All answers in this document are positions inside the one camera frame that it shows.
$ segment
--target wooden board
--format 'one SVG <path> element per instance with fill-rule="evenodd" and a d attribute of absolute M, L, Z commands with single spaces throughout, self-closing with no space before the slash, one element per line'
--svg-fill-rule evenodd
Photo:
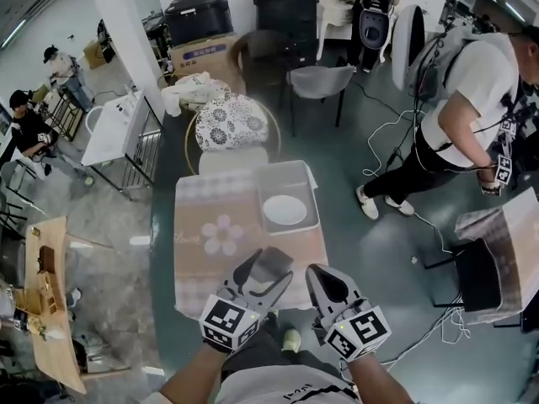
<path fill-rule="evenodd" d="M 28 226 L 26 231 L 26 276 L 24 278 L 25 289 L 37 289 L 37 274 L 40 265 L 37 259 L 40 255 L 41 246 L 47 246 L 54 250 L 55 271 L 58 280 L 58 288 L 65 302 L 65 260 L 66 260 L 66 225 L 67 218 L 61 217 L 54 220 L 42 221 Z M 37 237 L 32 234 L 32 229 L 40 230 Z M 81 379 L 80 371 L 75 358 L 75 350 L 71 340 L 69 318 L 65 311 L 58 311 L 55 315 L 44 314 L 41 322 L 47 328 L 59 328 L 64 333 L 64 338 L 56 340 L 32 336 L 34 344 L 34 357 L 37 367 L 54 380 L 69 386 L 77 392 L 86 394 L 86 387 Z"/>

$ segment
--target patterned cushion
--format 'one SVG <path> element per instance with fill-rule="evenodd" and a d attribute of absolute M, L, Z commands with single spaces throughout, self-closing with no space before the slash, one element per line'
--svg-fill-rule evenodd
<path fill-rule="evenodd" d="M 251 98 L 227 93 L 199 112 L 195 134 L 204 152 L 250 146 L 268 140 L 268 118 Z"/>

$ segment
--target black shirt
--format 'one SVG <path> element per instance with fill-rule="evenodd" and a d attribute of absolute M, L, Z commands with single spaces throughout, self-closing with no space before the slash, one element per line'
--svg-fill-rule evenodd
<path fill-rule="evenodd" d="M 14 126 L 11 128 L 11 134 L 15 145 L 20 152 L 25 152 L 32 146 L 41 142 L 39 135 L 48 134 L 53 132 L 53 142 L 56 142 L 56 136 L 52 128 L 45 124 L 41 117 L 36 114 L 32 109 L 26 111 L 26 115 L 23 118 L 13 118 Z"/>

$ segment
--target floor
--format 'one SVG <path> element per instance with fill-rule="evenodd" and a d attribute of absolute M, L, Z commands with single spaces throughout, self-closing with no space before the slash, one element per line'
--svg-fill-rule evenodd
<path fill-rule="evenodd" d="M 334 64 L 336 55 L 328 65 Z M 390 66 L 370 76 L 356 74 L 353 83 L 395 110 L 411 109 L 411 100 L 391 81 Z M 362 293 L 380 305 L 392 327 L 392 336 L 379 349 L 380 360 L 392 359 L 416 343 L 440 317 L 432 306 L 456 296 L 454 268 L 425 272 L 423 263 L 445 258 L 434 230 L 417 218 L 405 218 L 378 201 L 381 218 L 369 221 L 360 211 L 355 188 L 369 178 L 363 167 L 376 168 L 367 138 L 381 124 L 397 116 L 387 107 L 367 99 L 359 87 L 350 85 L 344 101 L 340 128 L 334 127 L 337 98 L 296 102 L 297 136 L 291 137 L 288 110 L 277 109 L 277 91 L 258 98 L 274 110 L 283 132 L 280 160 L 303 159 L 312 169 L 329 264 L 353 277 Z M 166 135 L 160 146 L 156 186 L 152 199 L 152 248 L 150 280 L 157 344 L 167 375 L 182 367 L 200 346 L 198 324 L 174 307 L 173 199 L 179 177 L 188 175 L 182 142 L 188 120 L 166 118 Z M 401 122 L 380 132 L 372 146 L 384 162 L 400 143 L 409 123 Z M 404 156 L 411 140 L 402 147 Z M 192 148 L 191 157 L 196 154 Z M 414 195 L 416 210 L 441 230 L 446 244 L 454 241 L 453 227 L 463 212 L 495 206 L 500 199 L 482 196 L 474 175 L 463 175 L 442 189 Z M 294 324 L 302 333 L 303 348 L 321 359 L 337 363 L 330 349 L 320 348 L 310 331 L 314 311 L 282 311 L 282 322 Z M 392 368 L 415 401 L 438 404 L 506 404 L 515 402 L 525 384 L 535 356 L 537 337 L 518 329 L 469 327 L 471 338 L 445 344 L 436 332 L 428 341 Z M 458 329 L 448 325 L 445 340 L 454 340 Z"/>
<path fill-rule="evenodd" d="M 89 72 L 87 82 L 96 93 L 114 90 L 122 94 L 129 77 L 114 59 L 111 64 Z M 98 94 L 96 104 L 114 96 Z M 83 149 L 88 140 L 89 134 L 82 125 L 74 143 Z M 17 184 L 19 180 L 15 179 L 13 183 Z M 88 249 L 74 244 L 67 249 L 67 289 L 78 287 L 83 292 L 83 298 L 73 310 L 77 319 L 72 332 L 97 333 L 110 344 L 115 356 L 133 370 L 112 379 L 87 382 L 86 396 L 76 392 L 72 395 L 80 403 L 139 402 L 164 382 L 162 375 L 147 375 L 142 370 L 160 368 L 148 273 L 152 191 L 139 189 L 132 193 L 134 201 L 129 202 L 99 177 L 93 187 L 87 188 L 53 169 L 44 181 L 26 176 L 21 193 L 40 209 L 10 197 L 10 201 L 25 206 L 23 215 L 28 218 L 28 224 L 65 215 L 69 233 L 114 248 L 114 251 Z M 19 229 L 24 233 L 24 223 Z M 16 267 L 24 258 L 24 246 L 4 239 L 2 249 L 0 271 L 9 282 L 24 282 Z M 9 330 L 0 332 L 0 336 L 6 337 L 4 334 L 14 342 L 19 361 L 15 369 L 34 369 L 29 337 Z"/>

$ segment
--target cap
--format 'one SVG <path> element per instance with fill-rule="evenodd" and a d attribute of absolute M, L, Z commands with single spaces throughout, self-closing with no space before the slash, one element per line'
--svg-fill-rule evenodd
<path fill-rule="evenodd" d="M 27 104 L 28 100 L 28 94 L 26 94 L 23 90 L 16 90 L 9 98 L 9 108 L 18 108 L 23 104 Z"/>
<path fill-rule="evenodd" d="M 44 63 L 47 63 L 51 57 L 53 56 L 53 54 L 56 54 L 58 52 L 58 48 L 56 48 L 54 45 L 53 46 L 49 46 L 45 52 L 43 53 L 43 62 Z"/>
<path fill-rule="evenodd" d="M 539 27 L 536 27 L 535 25 L 525 25 L 520 34 L 527 36 L 539 45 Z"/>

